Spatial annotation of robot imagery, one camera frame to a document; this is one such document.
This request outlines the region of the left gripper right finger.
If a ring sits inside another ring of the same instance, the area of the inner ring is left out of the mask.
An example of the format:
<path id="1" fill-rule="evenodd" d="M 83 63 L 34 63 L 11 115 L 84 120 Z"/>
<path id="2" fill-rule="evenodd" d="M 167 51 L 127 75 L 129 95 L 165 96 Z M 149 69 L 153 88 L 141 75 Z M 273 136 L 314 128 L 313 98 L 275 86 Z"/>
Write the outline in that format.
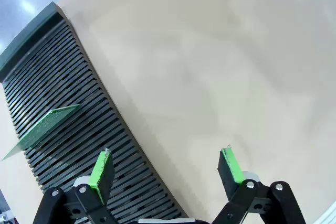
<path id="1" fill-rule="evenodd" d="M 264 223 L 305 223 L 291 187 L 285 181 L 270 186 L 247 178 L 231 147 L 219 152 L 217 167 L 228 203 L 213 223 L 243 223 L 247 214 L 259 214 Z"/>

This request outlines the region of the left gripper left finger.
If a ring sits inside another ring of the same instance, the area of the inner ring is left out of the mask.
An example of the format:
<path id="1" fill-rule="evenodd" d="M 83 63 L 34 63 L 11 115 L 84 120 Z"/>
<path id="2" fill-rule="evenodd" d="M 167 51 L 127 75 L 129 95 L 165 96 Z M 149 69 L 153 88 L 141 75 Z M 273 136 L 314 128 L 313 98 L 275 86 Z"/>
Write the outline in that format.
<path id="1" fill-rule="evenodd" d="M 82 218 L 90 223 L 117 223 L 107 207 L 113 180 L 112 153 L 106 148 L 91 175 L 77 178 L 67 191 L 51 187 L 44 192 L 33 223 L 75 223 Z"/>

